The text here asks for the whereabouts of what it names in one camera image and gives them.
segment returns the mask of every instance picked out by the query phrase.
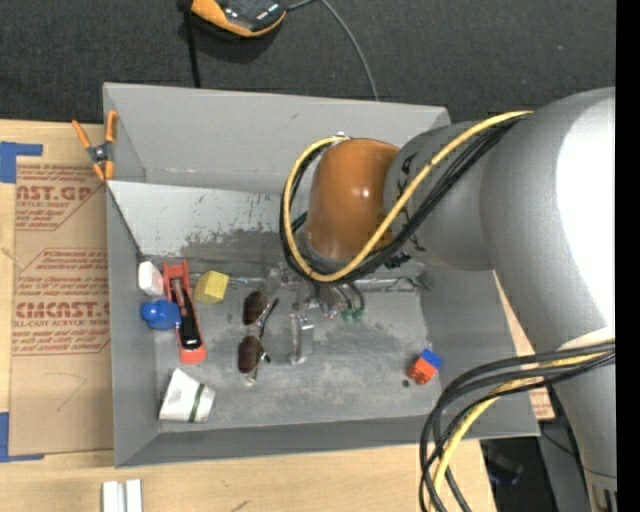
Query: yellow cable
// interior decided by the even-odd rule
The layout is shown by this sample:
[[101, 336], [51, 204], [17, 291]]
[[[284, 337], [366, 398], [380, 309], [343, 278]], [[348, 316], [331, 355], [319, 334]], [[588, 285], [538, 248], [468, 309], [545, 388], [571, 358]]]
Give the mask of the yellow cable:
[[[567, 366], [570, 364], [577, 364], [581, 362], [590, 361], [592, 359], [602, 356], [603, 354], [605, 354], [605, 352], [590, 354], [586, 356], [576, 356], [571, 358], [558, 359], [556, 361], [541, 364], [540, 368], [549, 367], [549, 366]], [[526, 379], [510, 380], [508, 382], [505, 382], [504, 384], [501, 384], [500, 386], [495, 388], [493, 391], [490, 391], [487, 396], [491, 396], [496, 393], [501, 393], [502, 391], [509, 391], [511, 389], [514, 389], [524, 384], [533, 383], [536, 379], [538, 378], [529, 377]], [[449, 462], [451, 461], [451, 458], [453, 457], [453, 454], [455, 453], [455, 450], [458, 447], [458, 444], [460, 443], [464, 435], [467, 433], [469, 428], [471, 428], [471, 425], [473, 425], [473, 423], [478, 419], [478, 417], [484, 411], [486, 411], [493, 403], [495, 403], [499, 398], [500, 397], [497, 396], [495, 398], [491, 398], [489, 400], [486, 400], [476, 405], [473, 409], [471, 409], [465, 415], [464, 419], [460, 422], [456, 430], [453, 432], [451, 438], [449, 439], [449, 442], [447, 443], [446, 448], [444, 449], [444, 451], [442, 452], [442, 455], [440, 456], [440, 462], [438, 463], [438, 467], [433, 477], [433, 486], [436, 489], [436, 492], [438, 494], [440, 494], [440, 487], [442, 486], [445, 472], [449, 467]], [[436, 508], [433, 502], [429, 505], [429, 512], [436, 512]]]
[[338, 142], [340, 140], [343, 140], [344, 137], [329, 137], [327, 139], [323, 139], [322, 141], [318, 141], [312, 146], [309, 146], [309, 148], [307, 148], [304, 151], [304, 153], [296, 160], [295, 164], [293, 165], [291, 172], [289, 174], [289, 178], [287, 179], [287, 182], [284, 188], [284, 208], [283, 208], [284, 229], [285, 229], [285, 235], [287, 238], [287, 243], [289, 244], [289, 248], [291, 250], [291, 253], [296, 263], [300, 266], [302, 270], [304, 270], [304, 272], [309, 277], [311, 277], [312, 279], [315, 279], [316, 281], [321, 281], [323, 283], [330, 283], [332, 281], [336, 281], [340, 279], [341, 277], [344, 277], [349, 272], [354, 270], [360, 263], [362, 263], [362, 261], [374, 249], [375, 245], [384, 236], [384, 234], [386, 233], [391, 223], [398, 216], [398, 214], [400, 213], [402, 208], [405, 206], [407, 201], [409, 201], [409, 198], [413, 195], [415, 190], [418, 188], [418, 185], [420, 185], [420, 183], [429, 175], [429, 173], [431, 172], [431, 169], [435, 165], [437, 165], [439, 162], [445, 159], [458, 146], [460, 146], [461, 144], [469, 140], [474, 135], [477, 135], [478, 133], [482, 132], [483, 130], [486, 130], [487, 128], [490, 128], [491, 126], [494, 126], [496, 124], [500, 124], [503, 121], [507, 121], [508, 119], [522, 116], [525, 114], [530, 114], [530, 113], [531, 113], [530, 110], [523, 110], [518, 112], [508, 112], [506, 114], [490, 117], [489, 119], [485, 119], [484, 121], [481, 121], [473, 125], [472, 127], [468, 128], [463, 133], [458, 135], [455, 139], [453, 139], [451, 142], [449, 142], [449, 144], [443, 147], [431, 159], [431, 162], [425, 165], [422, 168], [422, 170], [416, 175], [416, 177], [411, 181], [411, 183], [407, 186], [403, 194], [395, 202], [395, 204], [391, 208], [391, 211], [389, 211], [385, 219], [382, 221], [377, 231], [369, 239], [369, 241], [362, 248], [362, 250], [340, 270], [334, 272], [333, 274], [328, 274], [328, 275], [318, 274], [317, 272], [314, 272], [313, 269], [307, 264], [304, 257], [300, 254], [298, 246], [296, 245], [296, 242], [295, 242], [295, 238], [293, 236], [293, 231], [291, 229], [289, 203], [291, 202], [291, 189], [293, 186], [293, 181], [298, 173], [298, 170], [302, 161], [307, 156], [309, 156], [309, 154], [312, 151], [315, 151], [315, 149], [317, 149], [318, 147], [330, 144], [332, 142]]

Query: yellow block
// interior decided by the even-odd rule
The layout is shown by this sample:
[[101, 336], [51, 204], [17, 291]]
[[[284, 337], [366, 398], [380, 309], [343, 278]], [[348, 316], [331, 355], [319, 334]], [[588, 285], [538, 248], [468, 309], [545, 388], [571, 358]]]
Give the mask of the yellow block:
[[229, 276], [210, 270], [205, 272], [198, 279], [196, 284], [195, 299], [208, 304], [215, 304], [224, 299], [227, 291]]

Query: brown sunglasses lens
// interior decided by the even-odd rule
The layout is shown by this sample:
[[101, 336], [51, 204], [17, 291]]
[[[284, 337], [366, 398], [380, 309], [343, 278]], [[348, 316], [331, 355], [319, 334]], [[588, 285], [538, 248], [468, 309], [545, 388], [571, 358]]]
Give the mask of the brown sunglasses lens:
[[264, 349], [262, 342], [255, 336], [245, 336], [238, 345], [238, 370], [250, 373], [258, 365]]
[[242, 310], [242, 322], [244, 325], [251, 325], [260, 315], [264, 313], [269, 305], [267, 296], [259, 291], [251, 292], [244, 300], [244, 308]]

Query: black cable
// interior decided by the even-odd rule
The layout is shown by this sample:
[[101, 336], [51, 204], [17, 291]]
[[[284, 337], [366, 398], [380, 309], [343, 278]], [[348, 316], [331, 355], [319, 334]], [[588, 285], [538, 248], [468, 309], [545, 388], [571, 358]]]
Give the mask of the black cable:
[[193, 0], [178, 0], [178, 10], [182, 12], [182, 15], [184, 17], [184, 28], [187, 35], [187, 46], [189, 47], [189, 61], [191, 62], [191, 76], [193, 77], [193, 86], [197, 89], [200, 89], [200, 68], [198, 67], [196, 41], [193, 37], [193, 26], [191, 24], [192, 5]]
[[[565, 359], [569, 357], [577, 357], [582, 355], [591, 355], [598, 352], [606, 352], [609, 351], [610, 344], [599, 344], [592, 347], [585, 347], [584, 349], [572, 349], [571, 351], [567, 350], [566, 353], [563, 352], [546, 352], [541, 354], [540, 356], [532, 355], [532, 356], [524, 356], [524, 357], [516, 357], [505, 359], [502, 361], [496, 361], [495, 363], [489, 363], [483, 365], [482, 367], [478, 367], [476, 369], [470, 370], [465, 374], [461, 375], [457, 379], [455, 379], [445, 391], [440, 395], [433, 411], [431, 412], [429, 419], [424, 425], [421, 434], [421, 440], [428, 437], [428, 433], [430, 430], [434, 428], [434, 423], [439, 420], [442, 411], [452, 402], [461, 398], [464, 395], [468, 395], [475, 391], [481, 390], [488, 386], [495, 386], [497, 384], [502, 384], [504, 382], [515, 380], [515, 379], [523, 379], [523, 378], [532, 378], [537, 376], [549, 377], [554, 376], [559, 373], [564, 373], [568, 371], [567, 368], [572, 369], [578, 366], [581, 366], [585, 363], [575, 363], [573, 365], [567, 365], [564, 367], [548, 367], [548, 368], [533, 368], [529, 370], [514, 370], [510, 372], [504, 372], [498, 375], [489, 375], [487, 377], [483, 377], [482, 379], [478, 379], [473, 382], [469, 382], [466, 384], [462, 384], [465, 380], [470, 380], [478, 375], [479, 371], [489, 372], [489, 370], [485, 370], [486, 368], [491, 371], [504, 367], [506, 363], [510, 363], [511, 361], [524, 361], [524, 362], [516, 362], [515, 364], [531, 364], [531, 363], [540, 363], [540, 362], [549, 362], [558, 359]], [[435, 437], [440, 437], [440, 433], [434, 431]], [[435, 458], [435, 456], [439, 456], [439, 453], [434, 452], [434, 455], [431, 456], [431, 459]], [[421, 443], [420, 452], [419, 452], [420, 460], [426, 459], [426, 443]]]
[[[599, 365], [599, 361], [600, 359], [603, 359], [605, 357], [608, 356], [602, 356], [601, 358], [598, 358], [595, 360], [594, 365]], [[584, 368], [585, 363], [576, 363], [573, 365], [565, 365], [564, 367], [560, 368], [560, 367], [556, 367], [555, 368], [555, 372], [547, 372], [545, 369], [544, 372], [544, 377], [545, 378], [549, 378], [549, 375], [553, 375], [553, 373], [557, 373], [558, 375], [563, 375], [565, 374], [567, 371], [571, 370], [571, 369], [580, 369], [580, 368]], [[501, 379], [498, 380], [498, 382], [505, 382], [505, 381], [510, 381], [510, 380], [517, 380], [520, 378], [526, 378], [527, 375], [525, 374], [525, 372], [523, 371], [521, 375], [517, 375], [516, 377], [512, 378], [512, 375], [509, 375], [508, 373], [505, 373], [503, 375], [501, 375], [501, 377], [506, 377], [505, 379]], [[434, 439], [441, 439], [442, 441], [440, 443], [438, 443], [436, 450], [434, 450], [434, 452], [432, 453], [431, 457], [429, 458], [429, 460], [427, 461], [427, 464], [430, 466], [431, 464], [433, 464], [433, 462], [435, 461], [435, 459], [441, 454], [441, 451], [444, 447], [444, 442], [449, 438], [449, 436], [453, 433], [453, 428], [459, 423], [459, 421], [464, 417], [465, 413], [460, 413], [456, 419], [454, 419], [447, 431], [445, 432], [444, 435], [441, 435], [440, 433], [440, 421], [441, 421], [441, 413], [440, 413], [441, 409], [439, 410], [439, 412], [436, 414], [436, 421], [434, 423], [433, 426], [433, 435], [434, 435]], [[463, 509], [464, 512], [472, 512], [471, 509], [468, 507], [466, 500], [464, 499], [464, 496], [462, 495], [462, 493], [460, 492], [457, 483], [453, 477], [453, 473], [451, 472], [451, 470], [449, 468], [447, 468], [447, 470], [445, 471], [445, 477], [447, 479], [447, 482], [449, 483], [449, 487], [451, 488], [451, 491], [453, 492], [454, 496], [456, 497], [456, 500], [458, 501], [458, 503], [460, 504], [461, 508]]]
[[466, 147], [450, 165], [450, 168], [445, 173], [445, 177], [449, 175], [448, 178], [444, 180], [441, 179], [438, 185], [432, 189], [431, 193], [424, 199], [423, 204], [416, 215], [402, 228], [395, 239], [380, 251], [372, 253], [372, 256], [361, 263], [357, 269], [344, 276], [342, 280], [355, 281], [364, 277], [365, 275], [375, 271], [379, 266], [384, 264], [390, 256], [399, 251], [402, 245], [413, 235], [424, 218], [426, 218], [426, 216], [433, 210], [444, 194], [453, 186], [453, 184], [455, 184], [457, 179], [459, 179], [462, 174], [466, 172], [466, 170], [468, 170], [478, 158], [480, 158], [480, 156], [486, 153], [486, 151], [497, 143], [499, 138], [496, 135], [501, 138], [503, 134], [498, 132], [500, 127], [501, 125], [497, 125], [481, 136], [476, 137], [474, 141]]
[[[497, 144], [500, 139], [504, 136], [504, 134], [519, 120], [522, 119], [523, 116], [518, 116], [516, 118], [509, 119], [503, 123], [495, 125], [493, 127], [488, 128], [481, 134], [475, 136], [472, 139], [472, 142], [464, 148], [460, 152], [460, 154], [454, 159], [453, 162], [449, 164], [447, 171], [440, 178], [438, 183], [434, 186], [431, 192], [427, 195], [427, 197], [423, 200], [423, 203], [418, 208], [416, 214], [403, 226], [398, 235], [394, 238], [394, 240], [385, 246], [384, 248], [374, 251], [371, 255], [366, 258], [356, 269], [352, 270], [345, 276], [340, 279], [333, 281], [334, 284], [344, 284], [349, 282], [355, 282], [358, 279], [370, 274], [375, 271], [378, 267], [383, 265], [391, 256], [396, 254], [402, 247], [402, 245], [409, 240], [411, 236], [415, 233], [419, 225], [424, 221], [424, 219], [433, 211], [435, 206], [439, 203], [439, 201], [444, 197], [444, 195], [451, 189], [451, 187], [457, 182], [458, 179], [473, 166], [475, 162], [477, 162], [487, 151], [489, 151], [495, 144]], [[294, 177], [292, 191], [299, 184], [302, 179], [302, 175], [306, 172], [311, 160], [305, 160], [300, 165], [297, 175]], [[289, 204], [289, 208], [291, 208], [291, 204], [293, 204], [295, 194], [291, 194], [291, 201]], [[283, 248], [283, 252], [285, 254], [285, 259], [289, 263], [289, 266], [300, 275], [302, 278], [307, 279], [309, 281], [314, 281], [295, 261], [292, 257], [291, 250], [288, 245], [288, 241], [286, 236], [284, 236], [283, 228], [283, 203], [281, 203], [281, 244]], [[325, 273], [318, 267], [314, 265], [312, 260], [307, 259], [307, 263], [314, 270], [314, 272], [323, 274]]]
[[322, 153], [326, 149], [326, 147], [329, 146], [329, 145], [331, 145], [331, 144], [327, 144], [326, 146], [320, 146], [319, 148], [316, 148], [311, 153], [309, 153], [307, 155], [307, 157], [300, 163], [300, 167], [298, 168], [298, 173], [295, 175], [295, 177], [293, 179], [293, 183], [291, 184], [291, 203], [290, 203], [289, 206], [291, 206], [291, 204], [293, 204], [293, 198], [298, 193], [298, 187], [300, 186], [300, 182], [302, 181], [302, 177], [304, 176], [304, 174], [309, 169], [309, 166], [316, 159], [316, 157], [320, 153]]
[[294, 220], [291, 223], [291, 232], [295, 233], [296, 231], [298, 231], [302, 225], [305, 223], [305, 221], [307, 220], [307, 212], [304, 212], [300, 215], [300, 217], [298, 217], [296, 220]]
[[[571, 426], [569, 426], [569, 428], [567, 429], [567, 433], [569, 435], [569, 442], [571, 443], [571, 446], [573, 448], [573, 452], [575, 453], [575, 457], [576, 457], [576, 465], [579, 468], [583, 468], [582, 465], [582, 457], [580, 456], [580, 449], [578, 448], [578, 441], [576, 440], [576, 436], [573, 433], [573, 429], [571, 428]], [[589, 494], [589, 486], [587, 485], [587, 477], [584, 474], [584, 471], [580, 471], [580, 480], [582, 481], [582, 486], [584, 488], [584, 492], [586, 492], [587, 494]]]
[[[444, 408], [449, 405], [450, 403], [452, 403], [454, 400], [456, 400], [457, 398], [463, 396], [464, 394], [468, 394], [474, 391], [477, 391], [479, 389], [482, 389], [484, 387], [487, 387], [489, 385], [494, 385], [496, 383], [496, 379], [495, 379], [495, 375], [490, 376], [490, 377], [485, 377], [484, 379], [481, 380], [477, 380], [475, 382], [471, 382], [470, 384], [467, 384], [466, 387], [462, 387], [462, 383], [468, 380], [471, 380], [472, 378], [480, 375], [481, 373], [490, 373], [493, 372], [497, 369], [501, 369], [504, 367], [508, 367], [508, 366], [515, 366], [515, 365], [519, 365], [519, 364], [531, 364], [531, 363], [542, 363], [542, 362], [548, 362], [548, 361], [553, 361], [553, 360], [557, 360], [559, 358], [568, 358], [568, 357], [577, 357], [577, 356], [582, 356], [582, 355], [591, 355], [591, 354], [595, 354], [598, 352], [605, 352], [605, 351], [609, 351], [615, 349], [615, 343], [601, 343], [598, 345], [593, 345], [590, 347], [581, 347], [581, 348], [577, 348], [577, 349], [570, 349], [570, 350], [564, 350], [561, 352], [558, 351], [554, 351], [554, 352], [545, 352], [539, 355], [532, 355], [532, 356], [523, 356], [523, 357], [515, 357], [515, 358], [509, 358], [509, 359], [504, 359], [501, 361], [496, 361], [493, 363], [488, 363], [485, 365], [482, 365], [480, 367], [477, 367], [475, 369], [472, 369], [466, 373], [464, 373], [463, 375], [459, 376], [457, 379], [455, 379], [453, 382], [451, 382], [447, 388], [445, 389], [445, 391], [441, 394], [440, 398], [438, 399], [438, 402], [436, 403], [436, 406], [434, 407], [432, 413], [430, 414], [429, 418], [427, 419], [427, 422], [424, 425], [424, 428], [422, 430], [420, 439], [420, 452], [419, 452], [419, 457], [421, 461], [425, 461], [426, 460], [426, 446], [427, 446], [427, 439], [428, 439], [428, 435], [429, 432], [431, 430], [434, 431], [434, 437], [438, 438], [440, 437], [440, 432], [438, 430], [439, 428], [439, 424], [437, 423], [438, 421], [440, 421], [440, 416], [442, 414], [442, 410], [444, 410]], [[502, 381], [508, 380], [507, 377], [508, 374], [502, 374], [499, 377], [503, 377]], [[526, 377], [526, 376], [530, 376], [529, 374], [524, 374], [524, 373], [516, 373], [515, 377]], [[436, 456], [439, 456], [440, 453], [436, 450], [433, 452], [432, 457], [430, 458], [430, 461], [427, 462], [433, 462], [433, 459]]]
[[[587, 363], [582, 363], [580, 365], [578, 365], [577, 367], [575, 367], [572, 370], [567, 370], [565, 372], [562, 372], [562, 374], [556, 376], [556, 377], [551, 377], [551, 378], [545, 378], [544, 381], [542, 382], [538, 382], [538, 383], [533, 383], [533, 384], [527, 384], [527, 385], [522, 385], [522, 386], [518, 386], [517, 388], [511, 389], [511, 390], [506, 390], [506, 391], [502, 391], [499, 393], [493, 393], [493, 394], [489, 394], [477, 401], [475, 401], [474, 403], [472, 403], [471, 405], [467, 406], [466, 408], [464, 408], [456, 417], [455, 419], [449, 424], [446, 432], [444, 435], [440, 436], [437, 444], [436, 444], [436, 449], [434, 450], [434, 455], [436, 453], [441, 453], [442, 449], [445, 445], [445, 443], [448, 441], [449, 437], [452, 435], [452, 433], [455, 430], [455, 427], [457, 426], [457, 424], [459, 424], [460, 421], [462, 421], [462, 419], [466, 416], [466, 414], [471, 411], [474, 407], [478, 406], [479, 404], [487, 401], [487, 400], [491, 400], [493, 398], [497, 398], [497, 397], [501, 397], [501, 396], [505, 396], [505, 395], [511, 395], [511, 394], [515, 394], [515, 393], [521, 393], [523, 391], [529, 391], [531, 389], [537, 389], [537, 388], [541, 388], [541, 387], [547, 387], [553, 384], [557, 384], [559, 382], [562, 382], [564, 380], [570, 379], [570, 378], [574, 378], [577, 377], [578, 375], [584, 374], [588, 371], [591, 371], [595, 368], [598, 367], [602, 367], [602, 366], [606, 366], [609, 364], [613, 364], [615, 362], [615, 352], [608, 354], [608, 355], [604, 355], [601, 356], [595, 360], [589, 361]], [[434, 413], [436, 413], [436, 416], [439, 417], [441, 411], [436, 412], [436, 410], [434, 410]], [[427, 422], [429, 422], [431, 420], [431, 418], [434, 416], [434, 413], [429, 415], [429, 418], [427, 419]], [[424, 440], [421, 439], [421, 443], [424, 442], [425, 445], [428, 442], [428, 440]], [[427, 489], [429, 490], [429, 493], [431, 495], [431, 499], [432, 502], [434, 503], [434, 505], [436, 506], [436, 509], [438, 509], [441, 512], [446, 512], [446, 508], [444, 507], [444, 505], [442, 504], [442, 501], [440, 500], [439, 496], [437, 495], [437, 492], [435, 490], [435, 487], [433, 486], [433, 482], [431, 481], [431, 477], [429, 474], [429, 467], [430, 465], [433, 463], [433, 461], [435, 460], [435, 457], [432, 456], [429, 458], [428, 461], [424, 461], [424, 459], [421, 459], [420, 463], [422, 466], [422, 481], [424, 482], [424, 484], [427, 486]], [[462, 506], [463, 510], [465, 511], [469, 511], [469, 507], [468, 504], [466, 504], [466, 502], [464, 501], [464, 498], [462, 496], [462, 493], [460, 492], [459, 488], [457, 487], [457, 484], [455, 483], [455, 480], [453, 478], [453, 475], [451, 474], [451, 472], [449, 470], [447, 470], [447, 476], [451, 477], [450, 479], [447, 478], [447, 480], [449, 481], [449, 485], [451, 487], [451, 490], [454, 493], [454, 496], [456, 497], [456, 499], [458, 500], [458, 502], [460, 503], [460, 505]], [[420, 505], [421, 508], [423, 510], [427, 510], [426, 509], [426, 504], [424, 503], [424, 495], [423, 495], [423, 486], [420, 486], [420, 492], [419, 492], [419, 499], [420, 499]]]
[[279, 302], [280, 302], [280, 298], [276, 297], [276, 299], [273, 301], [273, 303], [269, 307], [267, 314], [264, 315], [264, 318], [262, 319], [262, 325], [260, 326], [260, 335], [258, 336], [260, 339], [262, 339], [262, 337], [264, 336], [264, 329], [267, 326], [267, 320], [269, 320], [271, 313], [273, 313], [273, 310], [276, 309], [276, 306], [278, 305]]
[[329, 288], [335, 290], [342, 296], [348, 306], [349, 311], [353, 311], [355, 309], [353, 300], [351, 299], [351, 297], [349, 297], [349, 294], [342, 288], [342, 286], [329, 286]]
[[[456, 418], [450, 423], [447, 432], [444, 436], [442, 436], [442, 438], [440, 439], [440, 441], [437, 443], [436, 445], [436, 449], [438, 451], [441, 451], [442, 448], [444, 447], [444, 444], [446, 443], [446, 441], [448, 440], [448, 438], [450, 437], [450, 435], [453, 433], [456, 425], [465, 417], [465, 415], [474, 407], [476, 407], [477, 405], [479, 405], [480, 403], [486, 401], [486, 400], [490, 400], [494, 397], [499, 397], [499, 396], [504, 396], [504, 395], [510, 395], [510, 394], [514, 394], [514, 393], [520, 393], [523, 391], [528, 391], [531, 389], [537, 389], [540, 387], [546, 387], [546, 386], [550, 386], [552, 384], [557, 384], [558, 382], [561, 382], [563, 380], [567, 380], [569, 378], [573, 378], [576, 377], [582, 373], [585, 373], [587, 371], [593, 370], [597, 367], [600, 366], [606, 366], [608, 364], [612, 364], [615, 361], [615, 353], [608, 355], [608, 356], [603, 356], [601, 358], [598, 358], [597, 360], [591, 361], [589, 363], [584, 363], [581, 367], [577, 368], [576, 370], [572, 370], [572, 371], [568, 371], [566, 373], [564, 373], [563, 375], [560, 375], [559, 377], [554, 377], [554, 378], [550, 378], [547, 379], [543, 382], [539, 382], [539, 383], [535, 383], [535, 384], [529, 384], [529, 385], [524, 385], [524, 386], [519, 386], [518, 388], [514, 388], [512, 390], [508, 390], [508, 391], [503, 391], [500, 393], [495, 393], [493, 395], [488, 395], [483, 397], [482, 399], [474, 402], [473, 404], [469, 405], [468, 407], [466, 407], [464, 410], [462, 410], [457, 416]], [[429, 484], [432, 482], [430, 481], [430, 475], [428, 472], [428, 468], [430, 467], [430, 465], [433, 463], [434, 458], [430, 458], [430, 461], [428, 461], [428, 464], [425, 464], [423, 467], [423, 481], [425, 482], [425, 484], [427, 485], [427, 488], [429, 488]], [[466, 502], [464, 501], [464, 498], [462, 497], [462, 494], [459, 490], [459, 488], [457, 487], [457, 484], [455, 482], [455, 480], [453, 479], [453, 475], [451, 474], [451, 472], [448, 472], [451, 475], [451, 480], [449, 481], [449, 479], [447, 479], [450, 483], [453, 483], [453, 486], [451, 487], [451, 490], [454, 493], [454, 496], [456, 497], [456, 499], [458, 500], [458, 502], [460, 503], [460, 505], [462, 506], [463, 510], [465, 511], [470, 511], [468, 505], [466, 504]], [[433, 486], [431, 486], [430, 489], [430, 493], [432, 491], [435, 491], [435, 489], [433, 489]], [[421, 504], [424, 505], [424, 497], [422, 495], [422, 486], [420, 487], [420, 501]], [[446, 512], [446, 509], [444, 508], [444, 506], [442, 505], [442, 502], [439, 501], [439, 498], [436, 496], [436, 499], [434, 499], [434, 504], [436, 505], [436, 507], [438, 507], [438, 505], [440, 506], [439, 510], [444, 510]]]
[[322, 5], [324, 5], [325, 8], [331, 13], [331, 15], [338, 21], [338, 23], [340, 23], [340, 26], [347, 34], [347, 37], [351, 40], [351, 43], [353, 44], [353, 47], [355, 48], [356, 53], [360, 58], [360, 62], [362, 62], [362, 66], [364, 67], [364, 72], [367, 75], [367, 80], [369, 81], [369, 86], [371, 87], [371, 92], [373, 93], [373, 97], [376, 101], [380, 101], [380, 98], [378, 97], [378, 90], [376, 89], [376, 84], [373, 81], [373, 76], [371, 76], [371, 70], [369, 69], [369, 64], [367, 63], [367, 59], [365, 58], [364, 53], [360, 49], [360, 45], [358, 44], [358, 41], [356, 41], [355, 36], [351, 32], [351, 30], [349, 30], [349, 27], [347, 26], [345, 21], [340, 17], [338, 12], [331, 6], [331, 4], [327, 2], [327, 0], [320, 0], [320, 3], [322, 3]]

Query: cable bundle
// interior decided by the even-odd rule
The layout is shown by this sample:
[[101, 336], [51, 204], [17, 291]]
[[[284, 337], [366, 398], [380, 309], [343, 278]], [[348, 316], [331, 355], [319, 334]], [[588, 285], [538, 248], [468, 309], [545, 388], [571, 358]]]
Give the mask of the cable bundle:
[[[420, 467], [422, 469], [422, 483], [419, 491], [420, 508], [423, 511], [429, 510], [429, 512], [446, 512], [447, 509], [439, 496], [440, 485], [443, 478], [446, 477], [462, 510], [471, 512], [448, 468], [449, 461], [458, 443], [473, 422], [500, 397], [557, 384], [614, 363], [615, 340], [612, 339], [588, 347], [514, 357], [488, 363], [455, 379], [440, 396], [434, 410], [427, 418], [420, 436]], [[513, 369], [532, 364], [537, 366], [528, 369]], [[442, 431], [442, 412], [447, 406], [470, 393], [496, 384], [499, 384], [498, 387], [463, 408]], [[430, 455], [427, 455], [427, 444], [431, 439], [435, 443], [435, 448]], [[437, 459], [440, 462], [432, 476], [431, 469]], [[425, 502], [425, 487], [431, 498], [429, 508]]]
[[[391, 211], [360, 253], [336, 272], [330, 272], [326, 267], [320, 265], [319, 262], [304, 257], [294, 238], [295, 231], [299, 229], [305, 221], [305, 214], [293, 222], [291, 221], [291, 206], [302, 176], [311, 162], [324, 149], [346, 140], [346, 137], [327, 137], [312, 144], [303, 151], [294, 163], [286, 181], [280, 204], [280, 241], [289, 266], [301, 277], [316, 285], [321, 285], [322, 283], [349, 284], [375, 271], [400, 251], [403, 244], [411, 238], [418, 226], [433, 211], [434, 207], [444, 197], [447, 191], [451, 189], [455, 182], [469, 170], [480, 157], [495, 146], [509, 128], [529, 113], [529, 111], [510, 112], [484, 120], [465, 130], [442, 148], [406, 186], [402, 195], [395, 202]], [[443, 160], [445, 160], [447, 156], [474, 137], [475, 139], [471, 141], [452, 162], [447, 162], [448, 167], [446, 172], [443, 173], [431, 192], [427, 194], [417, 212], [407, 220], [394, 240], [382, 249], [375, 250], [375, 245], [384, 236], [387, 229], [391, 226], [391, 223], [403, 211], [410, 197], [414, 194], [420, 183], [431, 173], [432, 169], [437, 165], [444, 165]]]

